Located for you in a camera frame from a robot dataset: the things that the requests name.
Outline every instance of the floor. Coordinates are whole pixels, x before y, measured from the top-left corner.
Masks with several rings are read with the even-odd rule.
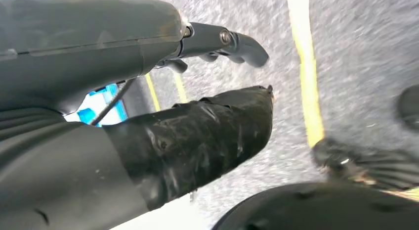
[[[225,212],[255,193],[278,185],[322,180],[307,145],[300,58],[287,0],[171,1],[190,21],[222,25],[250,35],[270,54],[270,61],[261,69],[237,65],[226,58],[213,63],[187,59],[189,69],[182,80],[188,99],[269,84],[277,98],[267,147],[199,189],[192,205],[185,200],[181,204],[184,214],[176,217],[171,228],[183,229],[191,219],[198,219],[196,229],[210,229]],[[419,0],[310,0],[309,6],[326,136],[364,146],[417,150],[417,135],[400,125],[394,109],[397,95],[419,83]],[[180,102],[171,71],[152,71],[150,78],[162,109]],[[130,92],[145,102],[141,109],[154,111],[155,101],[146,79],[138,82],[136,89],[140,90]]]

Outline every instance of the shoe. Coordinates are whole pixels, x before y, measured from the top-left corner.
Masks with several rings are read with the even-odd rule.
[[[313,147],[312,155],[332,181],[386,191],[406,191],[419,186],[419,160],[405,150],[365,148],[325,138]]]
[[[397,111],[408,128],[419,132],[419,85],[411,86],[400,94]]]

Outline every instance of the yellow line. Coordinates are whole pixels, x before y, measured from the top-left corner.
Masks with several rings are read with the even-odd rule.
[[[188,98],[186,97],[185,88],[182,82],[182,77],[178,73],[174,73],[174,83],[176,84],[177,93],[181,103],[187,103]]]
[[[156,109],[156,111],[160,111],[159,100],[157,100],[156,91],[154,90],[154,85],[153,85],[153,82],[151,81],[150,73],[145,75],[145,79],[147,81],[148,89],[150,90],[150,93],[151,93],[151,98],[153,99],[154,108]]]
[[[324,138],[319,93],[317,90],[316,59],[311,39],[309,0],[287,0],[290,11],[291,29],[301,59],[301,100],[307,141],[313,147]]]

